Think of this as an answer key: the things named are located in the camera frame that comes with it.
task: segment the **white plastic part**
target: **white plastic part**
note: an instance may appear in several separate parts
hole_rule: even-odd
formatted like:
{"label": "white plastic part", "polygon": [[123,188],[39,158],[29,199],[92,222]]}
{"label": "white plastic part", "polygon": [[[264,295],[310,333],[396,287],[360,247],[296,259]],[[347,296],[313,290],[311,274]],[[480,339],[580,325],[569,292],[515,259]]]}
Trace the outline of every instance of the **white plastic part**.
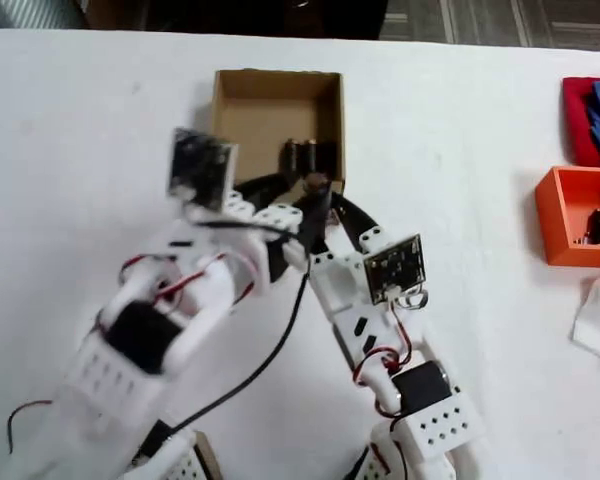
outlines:
{"label": "white plastic part", "polygon": [[251,220],[253,214],[256,211],[256,207],[252,203],[246,202],[242,199],[242,194],[231,190],[227,196],[227,200],[224,202],[222,213],[227,217],[234,218],[235,220],[248,221]]}
{"label": "white plastic part", "polygon": [[358,243],[367,253],[379,252],[391,245],[391,239],[384,233],[382,227],[367,230],[358,239]]}
{"label": "white plastic part", "polygon": [[403,478],[387,473],[373,450],[369,449],[354,480],[403,480]]}
{"label": "white plastic part", "polygon": [[[274,203],[256,213],[252,221],[260,225],[269,225],[270,227],[298,233],[298,228],[302,223],[302,210],[286,203]],[[265,234],[267,240],[275,240],[279,236],[275,232]]]}
{"label": "white plastic part", "polygon": [[125,284],[107,303],[98,321],[103,327],[109,328],[120,316],[122,311],[133,301],[150,302],[155,295],[155,287],[162,276],[166,276],[164,260],[146,258],[135,264],[133,275],[129,274]]}
{"label": "white plastic part", "polygon": [[383,466],[388,480],[404,480],[407,476],[404,469],[408,469],[409,465],[406,458],[403,464],[402,454],[391,438],[390,428],[391,421],[384,421],[371,430],[371,446],[375,445],[377,449],[377,453],[373,451],[373,456]]}
{"label": "white plastic part", "polygon": [[193,438],[181,432],[164,445],[141,467],[125,473],[119,480],[212,480],[194,450],[197,435]]}
{"label": "white plastic part", "polygon": [[48,407],[21,441],[5,480],[111,479],[124,471],[158,419],[170,383],[149,376],[94,332]]}
{"label": "white plastic part", "polygon": [[484,433],[482,420],[469,398],[456,393],[400,420],[401,441],[408,443],[410,463],[443,455]]}
{"label": "white plastic part", "polygon": [[285,261],[296,270],[304,272],[307,270],[307,256],[304,247],[297,240],[289,240],[282,245],[282,254]]}
{"label": "white plastic part", "polygon": [[188,366],[196,347],[229,314],[235,295],[231,272],[226,263],[220,261],[209,263],[205,275],[189,283],[184,290],[195,300],[198,312],[165,353],[163,369],[172,377]]}

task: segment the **white tablecloth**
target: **white tablecloth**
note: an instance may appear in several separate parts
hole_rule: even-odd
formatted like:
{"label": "white tablecloth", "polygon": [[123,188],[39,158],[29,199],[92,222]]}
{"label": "white tablecloth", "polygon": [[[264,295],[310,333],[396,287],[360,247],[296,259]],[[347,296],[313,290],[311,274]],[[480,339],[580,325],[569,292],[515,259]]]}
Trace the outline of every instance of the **white tablecloth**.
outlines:
{"label": "white tablecloth", "polygon": [[[565,163],[560,80],[600,76],[600,53],[124,32],[0,31],[0,467],[9,412],[51,394],[118,265],[173,217],[173,127],[206,128],[214,72],[242,67],[344,74],[346,194],[422,234],[418,314],[502,478],[600,479],[600,359],[568,338],[600,271],[544,263],[533,200]],[[268,354],[298,281],[209,339],[190,412]],[[16,419],[16,448],[41,412]],[[229,479],[335,479],[378,421],[309,292],[279,358],[196,427]]]}

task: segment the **orange box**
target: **orange box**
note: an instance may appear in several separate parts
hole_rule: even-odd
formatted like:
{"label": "orange box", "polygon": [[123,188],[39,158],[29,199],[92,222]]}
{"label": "orange box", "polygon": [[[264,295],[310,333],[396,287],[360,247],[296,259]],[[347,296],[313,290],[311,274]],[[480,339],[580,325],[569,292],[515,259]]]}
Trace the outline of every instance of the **orange box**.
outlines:
{"label": "orange box", "polygon": [[600,168],[553,167],[536,187],[536,207],[549,265],[600,267],[600,245],[575,243],[600,209]]}

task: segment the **black cable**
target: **black cable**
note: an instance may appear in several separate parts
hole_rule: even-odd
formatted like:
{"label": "black cable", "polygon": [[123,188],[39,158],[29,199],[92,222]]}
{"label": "black cable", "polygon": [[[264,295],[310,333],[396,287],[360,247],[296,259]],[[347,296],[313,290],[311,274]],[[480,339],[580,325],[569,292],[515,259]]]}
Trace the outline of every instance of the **black cable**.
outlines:
{"label": "black cable", "polygon": [[194,227],[213,228],[218,230],[231,230],[231,229],[243,229],[243,230],[264,230],[265,232],[272,232],[282,235],[283,237],[293,238],[300,242],[300,237],[282,228],[272,227],[271,225],[259,225],[257,223],[245,223],[236,222],[232,220],[213,220],[210,222],[189,222]]}
{"label": "black cable", "polygon": [[51,400],[36,400],[34,402],[23,403],[13,412],[11,412],[9,419],[7,420],[7,443],[9,444],[9,455],[13,453],[13,418],[17,415],[17,413],[25,408],[33,407],[35,405],[51,405],[52,403],[53,402]]}
{"label": "black cable", "polygon": [[[237,222],[237,221],[231,221],[231,220],[190,222],[190,223],[191,223],[191,225],[196,226],[196,227],[206,227],[206,228],[213,228],[213,229],[264,230],[266,232],[278,233],[286,238],[294,238],[299,241],[299,237],[295,233],[289,232],[288,230],[283,230],[281,228],[272,227],[270,225],[259,225],[259,224],[254,224],[254,223]],[[227,393],[222,395],[217,400],[214,400],[213,402],[211,402],[206,407],[203,407],[202,409],[198,410],[196,413],[194,413],[190,417],[184,419],[182,422],[180,422],[175,427],[171,428],[169,431],[169,436],[175,435],[183,428],[191,425],[193,422],[198,420],[200,417],[202,417],[202,416],[206,415],[207,413],[209,413],[210,411],[216,409],[217,407],[219,407],[220,405],[225,403],[227,400],[230,400],[231,398],[235,397],[238,393],[240,393],[242,390],[244,390],[249,385],[251,385],[251,383],[253,383],[253,381],[260,376],[260,374],[269,366],[269,364],[271,362],[273,362],[273,360],[276,358],[276,356],[278,356],[278,354],[280,353],[280,350],[282,350],[282,347],[286,343],[287,338],[289,338],[289,335],[291,334],[293,325],[296,323],[296,318],[298,317],[298,311],[300,309],[300,302],[302,301],[302,296],[304,295],[304,290],[307,286],[307,281],[309,280],[311,261],[310,261],[309,252],[306,249],[305,249],[305,255],[307,257],[307,271],[302,276],[302,281],[300,282],[300,287],[298,288],[298,293],[296,294],[296,300],[293,305],[293,310],[291,311],[291,317],[289,318],[287,327],[285,328],[284,332],[282,333],[282,336],[280,337],[280,340],[278,340],[278,343],[276,344],[274,349],[271,351],[271,353],[267,356],[267,358],[265,358],[265,360],[262,362],[262,364],[258,368],[256,368],[256,370],[251,375],[249,375],[246,379],[244,379],[240,384],[238,384],[237,386],[235,386],[234,388],[229,390]]]}
{"label": "black cable", "polygon": [[198,420],[203,415],[206,415],[210,411],[212,411],[215,408],[222,405],[227,400],[236,396],[238,393],[240,393],[246,387],[251,385],[251,383],[253,383],[253,381],[256,378],[258,378],[258,376],[260,376],[260,374],[269,366],[269,364],[276,358],[278,353],[280,353],[280,350],[282,350],[282,347],[284,346],[285,342],[287,341],[287,338],[289,338],[291,329],[293,328],[293,325],[296,322],[296,318],[298,317],[298,311],[300,309],[300,302],[302,300],[302,296],[304,294],[304,290],[305,290],[305,287],[307,286],[308,280],[309,280],[309,271],[307,269],[307,272],[302,276],[302,281],[300,282],[300,288],[298,288],[298,293],[296,295],[296,301],[293,305],[293,310],[291,311],[291,317],[289,318],[289,322],[287,323],[287,328],[285,328],[284,333],[282,334],[282,337],[280,337],[280,340],[278,340],[278,343],[276,344],[275,348],[271,351],[271,353],[264,360],[264,362],[262,362],[262,364],[251,375],[249,375],[245,380],[243,380],[239,385],[232,388],[231,390],[229,390],[227,393],[225,393],[223,396],[221,396],[217,400],[211,402],[206,407],[198,410],[196,413],[191,415],[189,418],[186,418],[185,420],[180,422],[178,425],[173,427],[169,432],[170,436],[175,435],[180,430],[189,426],[190,424],[192,424],[193,422]]}

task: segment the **red fabric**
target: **red fabric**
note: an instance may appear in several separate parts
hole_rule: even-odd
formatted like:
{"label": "red fabric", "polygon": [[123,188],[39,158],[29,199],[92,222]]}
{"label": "red fabric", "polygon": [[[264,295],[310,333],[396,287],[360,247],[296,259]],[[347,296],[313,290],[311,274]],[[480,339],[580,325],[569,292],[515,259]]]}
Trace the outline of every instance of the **red fabric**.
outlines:
{"label": "red fabric", "polygon": [[562,80],[562,96],[567,131],[574,160],[583,167],[600,167],[600,152],[591,138],[587,100],[593,93],[593,82],[600,78],[568,77]]}

